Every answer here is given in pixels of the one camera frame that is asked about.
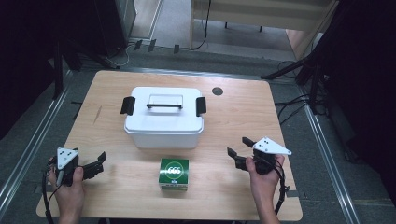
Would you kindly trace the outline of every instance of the black latch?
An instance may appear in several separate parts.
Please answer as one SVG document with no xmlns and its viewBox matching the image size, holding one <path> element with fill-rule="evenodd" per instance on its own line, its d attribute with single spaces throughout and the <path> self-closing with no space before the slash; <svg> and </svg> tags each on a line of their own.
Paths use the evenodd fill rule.
<svg viewBox="0 0 396 224">
<path fill-rule="evenodd" d="M 132 115 L 134 113 L 134 102 L 135 98 L 133 96 L 128 96 L 123 99 L 121 114 Z"/>
<path fill-rule="evenodd" d="M 198 97 L 195 100 L 196 103 L 196 116 L 199 117 L 201 114 L 206 113 L 206 98 Z"/>
</svg>

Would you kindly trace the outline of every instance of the black cable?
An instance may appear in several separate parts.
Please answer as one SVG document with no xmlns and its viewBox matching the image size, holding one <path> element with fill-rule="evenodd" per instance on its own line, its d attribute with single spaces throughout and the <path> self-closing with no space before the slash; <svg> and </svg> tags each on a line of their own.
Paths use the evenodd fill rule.
<svg viewBox="0 0 396 224">
<path fill-rule="evenodd" d="M 295 102 L 293 102 L 291 104 L 293 105 L 293 104 L 297 104 L 297 103 L 305 102 L 305 101 L 307 101 L 307 100 L 298 100 L 298 101 L 295 101 Z M 290 105 L 290 102 L 278 102 L 278 103 L 275 103 L 275 106 L 281 106 L 281 105 Z"/>
<path fill-rule="evenodd" d="M 46 218 L 49 224 L 54 224 L 53 219 L 52 219 L 52 214 L 50 213 L 50 203 L 47 198 L 47 171 L 43 173 L 43 178 L 41 181 L 41 190 L 43 193 L 43 200 L 44 200 L 44 205 L 46 207 Z"/>
<path fill-rule="evenodd" d="M 280 122 L 279 124 L 282 125 L 283 123 L 285 123 L 288 119 L 290 119 L 291 117 L 293 117 L 294 115 L 296 115 L 304 106 L 306 106 L 307 103 L 301 105 L 300 107 L 298 107 L 296 110 L 294 110 L 287 118 L 285 118 L 282 122 Z"/>
<path fill-rule="evenodd" d="M 280 66 L 282 63 L 295 63 L 295 62 L 294 62 L 294 61 L 283 61 L 283 62 L 281 62 L 281 63 L 279 63 L 279 64 L 277 65 L 277 71 L 280 70 L 279 66 Z M 288 77 L 288 78 L 296 78 L 296 77 L 297 77 L 297 74 L 295 73 L 295 70 L 292 70 L 291 72 L 294 74 L 294 77 L 289 77 L 289 76 L 287 76 L 287 74 L 285 74 L 285 75 L 283 75 L 283 76 L 284 76 L 284 77 Z"/>
<path fill-rule="evenodd" d="M 209 12 L 210 12 L 210 5 L 211 4 L 212 4 L 212 0 L 209 0 L 209 7 L 207 8 L 206 23 L 205 23 L 205 38 L 204 38 L 204 41 L 202 42 L 202 44 L 200 46 L 198 46 L 195 49 L 191 49 L 191 50 L 199 49 L 206 41 L 206 37 L 207 37 L 207 21 L 209 20 Z"/>
<path fill-rule="evenodd" d="M 56 191 L 58 191 L 58 189 L 59 189 L 61 186 L 62 186 L 62 184 L 61 184 L 60 186 L 58 186 L 58 188 L 57 188 L 55 191 L 53 191 L 53 192 L 51 193 L 51 195 L 49 196 L 49 203 L 50 203 L 50 199 L 52 198 L 52 196 L 56 193 Z"/>
<path fill-rule="evenodd" d="M 286 103 L 286 104 L 279 110 L 279 112 L 277 113 L 277 117 L 280 118 L 280 114 L 281 114 L 282 111 L 286 108 L 286 106 L 292 105 L 292 104 L 295 104 L 295 103 L 298 103 L 298 102 L 296 102 L 296 101 L 297 101 L 298 99 L 302 98 L 302 97 L 305 97 L 305 96 L 309 96 L 309 94 L 304 94 L 304 95 L 298 96 L 298 97 L 292 99 L 291 101 L 289 101 L 288 103 Z"/>
<path fill-rule="evenodd" d="M 277 214 L 279 212 L 280 207 L 282 206 L 282 203 L 285 201 L 286 190 L 289 188 L 289 187 L 285 186 L 285 180 L 286 180 L 285 171 L 283 170 L 282 165 L 277 160 L 276 160 L 276 162 L 277 162 L 277 164 L 279 164 L 278 167 L 280 168 L 282 174 L 279 172 L 279 170 L 277 170 L 276 166 L 271 164 L 268 160 L 261 158 L 261 157 L 257 157 L 257 156 L 255 158 L 267 163 L 269 166 L 272 166 L 273 170 L 279 176 L 279 183 L 280 183 L 279 199 L 277 200 L 277 204 L 276 204 L 276 208 L 275 208 L 275 213 Z"/>
</svg>

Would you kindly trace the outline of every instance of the human hand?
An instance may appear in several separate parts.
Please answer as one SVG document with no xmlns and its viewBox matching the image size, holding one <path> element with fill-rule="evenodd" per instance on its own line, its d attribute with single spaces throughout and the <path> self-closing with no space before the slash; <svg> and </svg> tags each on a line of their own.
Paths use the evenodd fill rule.
<svg viewBox="0 0 396 224">
<path fill-rule="evenodd" d="M 61 186 L 55 192 L 55 198 L 59 207 L 59 223 L 78 223 L 84 205 L 85 191 L 82 184 L 84 170 L 77 167 L 73 174 L 73 185 L 70 187 Z M 56 190 L 56 174 L 54 167 L 49 170 L 49 182 L 52 189 Z"/>
<path fill-rule="evenodd" d="M 282 155 L 275 155 L 277 160 L 276 166 L 283 165 L 285 157 Z M 279 181 L 279 175 L 275 170 L 272 170 L 266 175 L 259 175 L 256 172 L 256 165 L 252 158 L 248 157 L 246 160 L 247 170 L 250 174 L 250 189 L 253 195 L 254 202 L 263 223 L 278 223 L 276 213 L 274 211 L 274 194 L 276 185 Z"/>
</svg>

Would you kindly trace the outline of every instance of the green box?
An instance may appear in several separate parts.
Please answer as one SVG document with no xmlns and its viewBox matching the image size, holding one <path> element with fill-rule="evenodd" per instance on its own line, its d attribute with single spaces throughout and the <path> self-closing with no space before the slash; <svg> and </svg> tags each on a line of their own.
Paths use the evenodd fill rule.
<svg viewBox="0 0 396 224">
<path fill-rule="evenodd" d="M 161 159 L 161 189 L 187 190 L 189 185 L 189 160 Z"/>
</svg>

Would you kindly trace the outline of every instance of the wrist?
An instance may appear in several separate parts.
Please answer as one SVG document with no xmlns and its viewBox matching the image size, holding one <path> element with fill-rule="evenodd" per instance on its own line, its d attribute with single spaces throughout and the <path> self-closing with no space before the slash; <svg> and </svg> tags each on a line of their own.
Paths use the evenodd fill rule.
<svg viewBox="0 0 396 224">
<path fill-rule="evenodd" d="M 59 224 L 78 224 L 80 214 L 77 213 L 65 213 L 59 216 Z"/>
<path fill-rule="evenodd" d="M 266 197 L 255 200 L 257 212 L 262 223 L 278 223 L 274 202 Z"/>
</svg>

